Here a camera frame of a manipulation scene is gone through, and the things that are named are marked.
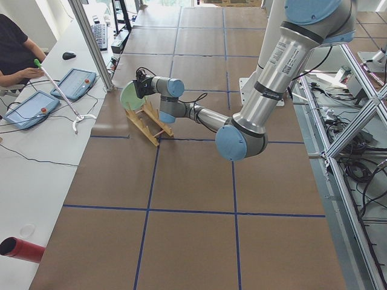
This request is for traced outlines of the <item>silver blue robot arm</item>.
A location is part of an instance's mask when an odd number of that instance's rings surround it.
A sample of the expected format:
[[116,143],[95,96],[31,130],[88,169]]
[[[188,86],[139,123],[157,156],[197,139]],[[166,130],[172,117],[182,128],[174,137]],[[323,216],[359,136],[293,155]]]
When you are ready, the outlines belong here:
[[144,68],[137,69],[129,84],[134,89],[132,95],[142,100],[159,93],[159,116],[164,123],[190,118],[215,131],[217,150],[227,160],[258,155],[267,145],[265,123],[298,78],[309,52],[352,41],[356,15],[357,1],[273,1],[265,40],[273,36],[277,43],[264,43],[263,49],[270,50],[271,55],[250,76],[248,99],[232,117],[196,101],[181,101],[184,84],[180,79],[149,76]]

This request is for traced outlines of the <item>person's hand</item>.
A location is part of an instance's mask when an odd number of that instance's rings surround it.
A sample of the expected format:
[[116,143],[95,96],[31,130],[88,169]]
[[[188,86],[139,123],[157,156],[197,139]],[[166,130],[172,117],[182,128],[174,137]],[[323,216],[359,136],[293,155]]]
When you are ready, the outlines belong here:
[[44,72],[39,68],[26,68],[21,73],[24,79],[36,79],[44,75]]

